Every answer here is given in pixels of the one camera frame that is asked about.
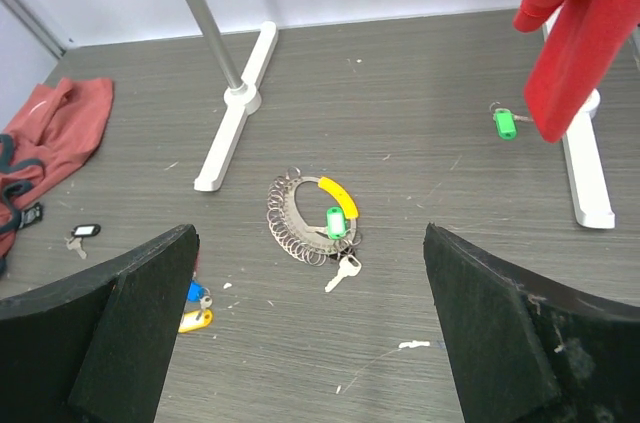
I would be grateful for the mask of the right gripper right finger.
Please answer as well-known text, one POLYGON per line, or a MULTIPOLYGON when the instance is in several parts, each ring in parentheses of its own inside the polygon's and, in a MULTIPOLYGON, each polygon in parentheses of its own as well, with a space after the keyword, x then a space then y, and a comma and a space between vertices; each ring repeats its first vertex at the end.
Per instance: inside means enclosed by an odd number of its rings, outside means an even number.
POLYGON ((423 255, 467 422, 636 422, 639 309, 429 224, 423 255))

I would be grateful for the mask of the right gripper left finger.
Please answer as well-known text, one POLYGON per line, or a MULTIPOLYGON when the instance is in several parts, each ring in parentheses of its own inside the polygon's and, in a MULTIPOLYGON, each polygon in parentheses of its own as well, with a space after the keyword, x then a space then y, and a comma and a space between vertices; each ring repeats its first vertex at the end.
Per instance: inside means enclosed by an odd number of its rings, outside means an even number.
POLYGON ((178 225, 2 299, 2 421, 154 421, 198 250, 178 225))

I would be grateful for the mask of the metal keyring with yellow grip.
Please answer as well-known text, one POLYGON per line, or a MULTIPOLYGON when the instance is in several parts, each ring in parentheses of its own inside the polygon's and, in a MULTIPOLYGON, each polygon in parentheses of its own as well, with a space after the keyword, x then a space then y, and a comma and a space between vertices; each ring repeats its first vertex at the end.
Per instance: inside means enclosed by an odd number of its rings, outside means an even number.
POLYGON ((276 243, 292 258, 319 267, 328 260, 337 261, 339 254, 351 244, 357 248, 362 236, 358 228, 360 213, 354 198, 338 182, 327 176, 308 176, 290 167, 270 184, 266 199, 268 229, 276 243), (344 238, 332 240, 326 233, 326 209, 322 219, 309 221, 300 209, 298 190, 313 186, 331 197, 329 208, 340 206, 347 220, 344 238))

